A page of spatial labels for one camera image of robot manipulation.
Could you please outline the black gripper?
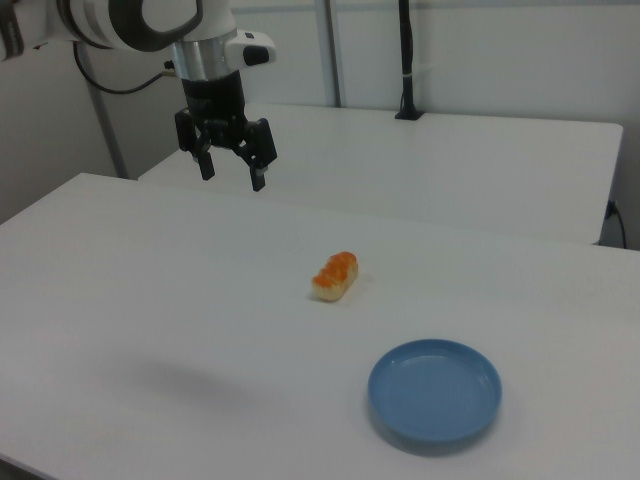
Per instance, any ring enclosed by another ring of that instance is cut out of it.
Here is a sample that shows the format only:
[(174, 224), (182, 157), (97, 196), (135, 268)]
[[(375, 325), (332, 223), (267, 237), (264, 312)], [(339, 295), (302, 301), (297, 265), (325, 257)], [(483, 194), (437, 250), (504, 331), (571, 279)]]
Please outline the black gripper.
[(178, 145), (198, 164), (202, 179), (208, 181), (215, 176), (211, 144), (234, 148), (249, 168), (253, 191), (262, 190), (277, 151), (267, 119), (247, 122), (240, 72), (215, 80), (183, 79), (182, 87), (188, 109), (174, 115)]

